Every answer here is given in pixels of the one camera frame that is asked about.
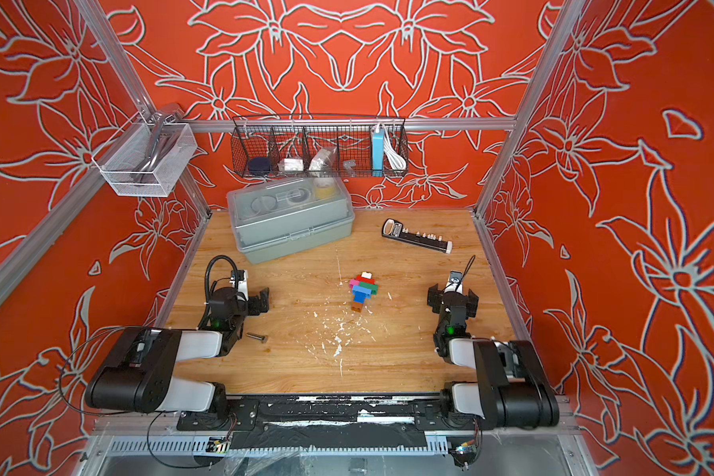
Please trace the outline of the green long lego brick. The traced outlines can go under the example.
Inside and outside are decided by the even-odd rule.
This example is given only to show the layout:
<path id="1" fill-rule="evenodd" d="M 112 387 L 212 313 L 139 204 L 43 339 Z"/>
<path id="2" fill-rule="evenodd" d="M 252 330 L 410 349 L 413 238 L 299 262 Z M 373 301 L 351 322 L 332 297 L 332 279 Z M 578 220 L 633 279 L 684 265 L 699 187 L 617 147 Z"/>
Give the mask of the green long lego brick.
<path id="1" fill-rule="evenodd" d="M 360 283 L 358 285 L 358 287 L 360 289 L 363 289 L 365 293 L 370 292 L 370 293 L 376 294 L 378 291 L 378 287 L 376 285 L 371 285 L 368 283 Z"/>

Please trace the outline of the light blue long lego brick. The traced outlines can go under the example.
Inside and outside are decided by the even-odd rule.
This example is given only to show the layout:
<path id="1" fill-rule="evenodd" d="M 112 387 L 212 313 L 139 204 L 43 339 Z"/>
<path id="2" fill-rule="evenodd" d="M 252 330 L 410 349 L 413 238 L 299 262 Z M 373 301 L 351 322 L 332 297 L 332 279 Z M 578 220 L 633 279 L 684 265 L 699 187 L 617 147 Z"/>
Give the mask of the light blue long lego brick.
<path id="1" fill-rule="evenodd" d="M 372 297 L 372 295 L 375 295 L 375 294 L 370 293 L 370 292 L 365 293 L 364 290 L 363 290 L 363 289 L 360 289 L 358 286 L 352 287 L 352 288 L 351 288 L 351 292 L 352 292 L 352 295 L 353 295 L 353 299 L 354 299 L 354 296 L 355 296 L 355 295 L 358 295 L 358 294 L 369 295 L 370 297 Z"/>

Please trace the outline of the red long lego brick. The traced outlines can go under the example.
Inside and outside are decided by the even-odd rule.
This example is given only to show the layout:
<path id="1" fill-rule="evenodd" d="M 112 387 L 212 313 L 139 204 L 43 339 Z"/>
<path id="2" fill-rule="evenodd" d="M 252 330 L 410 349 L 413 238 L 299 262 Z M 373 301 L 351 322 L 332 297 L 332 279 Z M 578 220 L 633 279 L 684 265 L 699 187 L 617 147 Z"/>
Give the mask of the red long lego brick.
<path id="1" fill-rule="evenodd" d="M 369 286 L 373 286 L 373 287 L 376 286 L 375 280 L 373 280 L 373 279 L 367 279 L 367 278 L 363 278 L 363 277 L 358 277 L 358 278 L 357 278 L 357 281 L 360 282 L 360 283 L 362 283 L 362 284 L 369 285 Z"/>

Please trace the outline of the blue square lego brick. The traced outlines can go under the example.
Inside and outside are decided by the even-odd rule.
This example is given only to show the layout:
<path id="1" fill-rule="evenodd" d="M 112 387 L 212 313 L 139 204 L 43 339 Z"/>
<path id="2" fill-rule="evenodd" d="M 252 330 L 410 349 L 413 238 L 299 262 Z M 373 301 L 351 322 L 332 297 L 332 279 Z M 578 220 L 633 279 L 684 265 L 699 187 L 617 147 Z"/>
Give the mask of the blue square lego brick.
<path id="1" fill-rule="evenodd" d="M 365 303 L 365 301 L 367 301 L 367 299 L 369 298 L 369 295 L 358 294 L 354 296 L 353 301 L 354 303 L 360 303 L 360 305 L 363 305 L 363 303 Z"/>

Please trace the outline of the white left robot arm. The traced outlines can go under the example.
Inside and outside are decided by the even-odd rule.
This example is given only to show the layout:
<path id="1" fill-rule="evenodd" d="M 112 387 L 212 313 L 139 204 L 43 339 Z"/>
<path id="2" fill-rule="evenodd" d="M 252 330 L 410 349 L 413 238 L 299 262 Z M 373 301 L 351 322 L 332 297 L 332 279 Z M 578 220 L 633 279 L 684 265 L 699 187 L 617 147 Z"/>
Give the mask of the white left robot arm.
<path id="1" fill-rule="evenodd" d="M 122 332 L 85 391 L 97 410 L 150 414 L 185 412 L 227 418 L 222 384 L 175 375 L 184 361 L 225 357 L 242 339 L 247 317 L 270 309 L 270 290 L 248 297 L 236 288 L 214 290 L 196 330 L 132 327 Z"/>

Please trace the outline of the grey metal bolt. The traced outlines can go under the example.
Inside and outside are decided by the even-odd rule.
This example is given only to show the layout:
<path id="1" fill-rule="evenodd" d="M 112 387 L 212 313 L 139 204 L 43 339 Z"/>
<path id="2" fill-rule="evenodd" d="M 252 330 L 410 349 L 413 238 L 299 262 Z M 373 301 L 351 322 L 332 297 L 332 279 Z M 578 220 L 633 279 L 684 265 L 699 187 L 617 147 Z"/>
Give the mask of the grey metal bolt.
<path id="1" fill-rule="evenodd" d="M 267 337 L 267 335 L 255 334 L 251 332 L 246 333 L 246 336 L 250 339 L 259 341 L 260 343 L 266 343 L 269 340 L 269 337 Z"/>

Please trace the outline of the grey green plastic toolbox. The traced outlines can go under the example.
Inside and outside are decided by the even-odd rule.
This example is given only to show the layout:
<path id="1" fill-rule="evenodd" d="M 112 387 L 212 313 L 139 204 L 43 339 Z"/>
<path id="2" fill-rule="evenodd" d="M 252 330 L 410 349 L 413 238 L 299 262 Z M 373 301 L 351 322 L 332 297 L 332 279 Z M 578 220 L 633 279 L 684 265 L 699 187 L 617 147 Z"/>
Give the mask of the grey green plastic toolbox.
<path id="1" fill-rule="evenodd" d="M 337 195 L 316 200 L 314 178 L 286 178 L 228 192 L 227 210 L 236 246 L 260 264 L 348 237 L 355 212 L 342 180 Z"/>

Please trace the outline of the dark brown bit holder case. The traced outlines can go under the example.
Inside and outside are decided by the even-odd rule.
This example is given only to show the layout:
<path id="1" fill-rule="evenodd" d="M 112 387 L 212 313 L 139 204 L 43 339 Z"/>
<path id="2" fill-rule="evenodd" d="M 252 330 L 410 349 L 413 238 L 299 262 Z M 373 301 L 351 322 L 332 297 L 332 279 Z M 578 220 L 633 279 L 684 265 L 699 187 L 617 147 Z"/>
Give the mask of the dark brown bit holder case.
<path id="1" fill-rule="evenodd" d="M 444 254 L 450 254 L 453 249 L 453 243 L 444 240 L 442 236 L 412 232 L 409 228 L 406 228 L 402 222 L 392 218 L 384 222 L 381 235 L 390 240 L 438 251 Z"/>

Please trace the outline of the yellow tape roll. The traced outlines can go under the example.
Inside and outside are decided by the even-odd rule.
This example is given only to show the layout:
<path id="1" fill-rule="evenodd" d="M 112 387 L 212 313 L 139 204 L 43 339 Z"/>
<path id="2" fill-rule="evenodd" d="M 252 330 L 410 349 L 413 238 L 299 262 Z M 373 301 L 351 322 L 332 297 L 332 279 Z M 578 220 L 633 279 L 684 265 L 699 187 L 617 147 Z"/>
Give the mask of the yellow tape roll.
<path id="1" fill-rule="evenodd" d="M 313 180 L 313 192 L 316 200 L 334 198 L 338 192 L 335 178 L 315 178 Z"/>

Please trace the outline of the dark round tin in basket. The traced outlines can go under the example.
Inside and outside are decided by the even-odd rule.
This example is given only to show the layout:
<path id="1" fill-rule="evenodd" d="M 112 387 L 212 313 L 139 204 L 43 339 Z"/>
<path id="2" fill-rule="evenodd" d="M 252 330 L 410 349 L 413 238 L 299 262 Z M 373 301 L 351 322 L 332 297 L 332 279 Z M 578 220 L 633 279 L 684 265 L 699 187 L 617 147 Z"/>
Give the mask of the dark round tin in basket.
<path id="1" fill-rule="evenodd" d="M 254 157 L 247 163 L 247 170 L 251 176 L 263 177 L 272 174 L 272 162 L 268 157 Z"/>

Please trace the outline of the white box in basket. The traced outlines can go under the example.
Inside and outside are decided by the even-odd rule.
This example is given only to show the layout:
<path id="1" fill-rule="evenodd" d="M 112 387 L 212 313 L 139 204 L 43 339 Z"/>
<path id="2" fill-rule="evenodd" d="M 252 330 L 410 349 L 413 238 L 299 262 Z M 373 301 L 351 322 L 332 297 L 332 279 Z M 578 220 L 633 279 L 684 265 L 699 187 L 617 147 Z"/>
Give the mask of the white box in basket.
<path id="1" fill-rule="evenodd" d="M 279 162 L 282 174 L 297 174 L 305 171 L 305 161 L 301 157 L 285 158 Z"/>

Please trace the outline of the light blue box in basket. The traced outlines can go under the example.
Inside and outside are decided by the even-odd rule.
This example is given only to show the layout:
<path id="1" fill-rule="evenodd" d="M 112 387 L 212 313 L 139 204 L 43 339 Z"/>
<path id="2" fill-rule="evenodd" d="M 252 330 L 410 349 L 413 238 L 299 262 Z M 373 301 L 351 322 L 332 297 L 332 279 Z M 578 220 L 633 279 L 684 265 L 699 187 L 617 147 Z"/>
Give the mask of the light blue box in basket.
<path id="1" fill-rule="evenodd" d="M 376 124 L 371 129 L 371 172 L 375 178 L 384 175 L 384 139 L 385 131 L 381 124 Z"/>

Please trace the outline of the metal tool in bin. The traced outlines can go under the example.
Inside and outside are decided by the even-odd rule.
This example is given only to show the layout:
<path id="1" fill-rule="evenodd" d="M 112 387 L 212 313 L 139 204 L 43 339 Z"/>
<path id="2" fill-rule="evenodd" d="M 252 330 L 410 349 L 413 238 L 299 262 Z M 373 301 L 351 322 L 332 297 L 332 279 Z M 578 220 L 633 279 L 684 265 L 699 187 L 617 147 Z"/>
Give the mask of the metal tool in bin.
<path id="1" fill-rule="evenodd" d="M 149 174 L 153 172 L 158 162 L 162 161 L 164 156 L 174 148 L 179 138 L 178 133 L 175 133 L 171 127 L 182 117 L 180 110 L 170 113 L 158 111 L 155 116 L 154 128 L 151 131 L 145 158 L 138 166 L 136 184 L 150 182 Z"/>

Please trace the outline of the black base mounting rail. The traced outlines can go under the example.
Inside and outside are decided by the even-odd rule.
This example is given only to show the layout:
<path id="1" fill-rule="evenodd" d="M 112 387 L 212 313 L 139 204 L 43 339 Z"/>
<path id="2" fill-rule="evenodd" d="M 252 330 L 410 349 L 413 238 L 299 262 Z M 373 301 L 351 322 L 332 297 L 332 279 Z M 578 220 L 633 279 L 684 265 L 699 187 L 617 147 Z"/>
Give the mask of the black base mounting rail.
<path id="1" fill-rule="evenodd" d="M 231 395 L 228 415 L 180 412 L 179 432 L 225 438 L 232 449 L 430 450 L 474 440 L 474 416 L 444 414 L 438 393 Z"/>

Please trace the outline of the clear plastic wall bin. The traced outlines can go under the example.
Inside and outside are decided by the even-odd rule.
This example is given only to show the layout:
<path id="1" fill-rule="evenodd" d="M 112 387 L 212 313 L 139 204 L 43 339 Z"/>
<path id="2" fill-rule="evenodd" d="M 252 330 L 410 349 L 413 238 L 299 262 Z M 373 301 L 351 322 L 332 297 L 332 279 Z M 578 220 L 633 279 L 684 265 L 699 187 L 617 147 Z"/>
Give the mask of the clear plastic wall bin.
<path id="1" fill-rule="evenodd" d="M 165 198 L 196 150 L 198 143 L 190 125 L 137 120 L 93 164 L 117 196 Z"/>

